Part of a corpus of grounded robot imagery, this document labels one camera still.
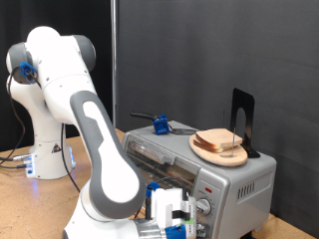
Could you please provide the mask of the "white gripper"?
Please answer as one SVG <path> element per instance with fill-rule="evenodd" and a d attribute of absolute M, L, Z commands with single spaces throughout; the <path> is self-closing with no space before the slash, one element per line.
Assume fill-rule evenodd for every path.
<path fill-rule="evenodd" d="M 192 196 L 182 199 L 181 188 L 162 189 L 154 192 L 154 220 L 159 228 L 184 224 L 186 230 L 196 226 L 196 201 Z"/>

